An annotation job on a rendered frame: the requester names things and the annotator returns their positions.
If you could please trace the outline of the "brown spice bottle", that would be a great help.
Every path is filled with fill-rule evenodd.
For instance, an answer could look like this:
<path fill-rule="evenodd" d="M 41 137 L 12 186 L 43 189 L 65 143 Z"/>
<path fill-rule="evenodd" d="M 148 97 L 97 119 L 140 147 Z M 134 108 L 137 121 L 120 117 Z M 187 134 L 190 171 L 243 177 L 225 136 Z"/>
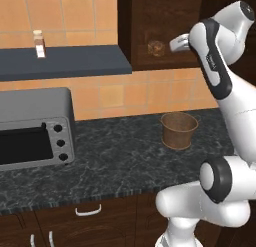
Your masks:
<path fill-rule="evenodd" d="M 45 42 L 44 42 L 42 31 L 34 30 L 33 31 L 33 39 L 34 39 L 37 57 L 45 58 L 46 57 L 46 49 L 45 49 Z"/>

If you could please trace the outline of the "brown woven basket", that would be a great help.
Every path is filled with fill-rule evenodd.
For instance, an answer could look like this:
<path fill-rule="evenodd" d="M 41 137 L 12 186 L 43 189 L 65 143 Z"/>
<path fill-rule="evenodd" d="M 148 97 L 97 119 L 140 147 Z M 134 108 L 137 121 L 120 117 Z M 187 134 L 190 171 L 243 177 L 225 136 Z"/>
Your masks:
<path fill-rule="evenodd" d="M 174 150 L 185 150 L 191 146 L 194 132 L 199 126 L 199 119 L 184 112 L 169 112 L 160 119 L 162 142 Z"/>

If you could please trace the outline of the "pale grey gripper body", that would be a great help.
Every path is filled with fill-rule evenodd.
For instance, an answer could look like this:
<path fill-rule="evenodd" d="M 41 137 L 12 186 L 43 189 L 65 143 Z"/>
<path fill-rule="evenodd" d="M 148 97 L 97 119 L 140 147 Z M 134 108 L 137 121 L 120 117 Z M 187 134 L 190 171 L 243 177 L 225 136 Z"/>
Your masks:
<path fill-rule="evenodd" d="M 170 50 L 172 52 L 188 51 L 189 47 L 189 34 L 182 34 L 172 39 L 169 42 Z"/>

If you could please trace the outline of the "dark wood base cabinet door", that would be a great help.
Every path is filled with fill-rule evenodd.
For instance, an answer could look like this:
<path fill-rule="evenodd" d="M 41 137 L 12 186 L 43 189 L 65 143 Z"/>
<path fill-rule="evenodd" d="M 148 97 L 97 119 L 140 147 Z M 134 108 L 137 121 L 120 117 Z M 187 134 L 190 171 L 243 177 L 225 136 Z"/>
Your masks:
<path fill-rule="evenodd" d="M 31 247 L 31 235 L 36 247 L 46 247 L 33 212 L 0 216 L 0 247 Z"/>
<path fill-rule="evenodd" d="M 49 231 L 53 232 L 55 247 L 134 247 L 135 236 L 113 226 L 84 226 L 79 223 L 41 228 L 49 244 Z"/>

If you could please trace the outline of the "dark wood wall cabinet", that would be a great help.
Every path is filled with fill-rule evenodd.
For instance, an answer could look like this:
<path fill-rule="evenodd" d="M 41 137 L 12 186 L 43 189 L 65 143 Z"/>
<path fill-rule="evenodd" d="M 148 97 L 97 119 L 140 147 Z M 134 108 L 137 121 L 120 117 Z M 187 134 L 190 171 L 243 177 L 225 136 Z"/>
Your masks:
<path fill-rule="evenodd" d="M 223 7 L 237 0 L 202 0 L 199 20 L 213 16 Z M 256 0 L 243 0 L 248 3 L 256 15 Z M 132 66 L 132 18 L 133 0 L 117 0 L 118 8 L 118 45 Z"/>

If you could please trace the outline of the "dark grey wall shelf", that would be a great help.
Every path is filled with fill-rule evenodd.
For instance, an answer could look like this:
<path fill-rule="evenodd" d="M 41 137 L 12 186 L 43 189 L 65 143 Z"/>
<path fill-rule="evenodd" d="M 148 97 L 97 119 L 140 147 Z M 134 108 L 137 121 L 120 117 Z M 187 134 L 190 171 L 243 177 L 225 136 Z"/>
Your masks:
<path fill-rule="evenodd" d="M 45 58 L 38 58 L 34 48 L 0 49 L 0 81 L 131 73 L 118 45 L 47 47 Z"/>

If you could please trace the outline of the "grey toaster oven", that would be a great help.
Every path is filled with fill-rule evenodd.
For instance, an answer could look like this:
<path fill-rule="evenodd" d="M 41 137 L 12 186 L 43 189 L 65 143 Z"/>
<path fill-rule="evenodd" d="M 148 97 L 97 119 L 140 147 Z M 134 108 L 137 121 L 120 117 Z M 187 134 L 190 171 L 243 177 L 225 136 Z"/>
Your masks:
<path fill-rule="evenodd" d="M 0 171 L 68 164 L 74 158 L 68 88 L 0 91 Z"/>

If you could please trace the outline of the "dark wood drawer front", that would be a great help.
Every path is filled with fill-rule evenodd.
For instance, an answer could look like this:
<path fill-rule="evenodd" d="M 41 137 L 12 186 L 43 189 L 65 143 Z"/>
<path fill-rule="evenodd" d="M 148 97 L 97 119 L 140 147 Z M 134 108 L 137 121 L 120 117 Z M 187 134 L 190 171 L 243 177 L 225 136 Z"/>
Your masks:
<path fill-rule="evenodd" d="M 88 217 L 79 217 L 75 214 L 75 208 L 78 208 L 79 212 L 87 212 L 96 210 L 99 204 L 102 205 L 102 210 L 99 214 Z M 127 214 L 133 214 L 135 210 L 136 197 L 128 196 L 42 209 L 36 211 L 35 214 L 40 225 L 50 226 L 82 220 L 95 223 L 96 221 L 103 221 L 107 218 L 122 218 Z"/>

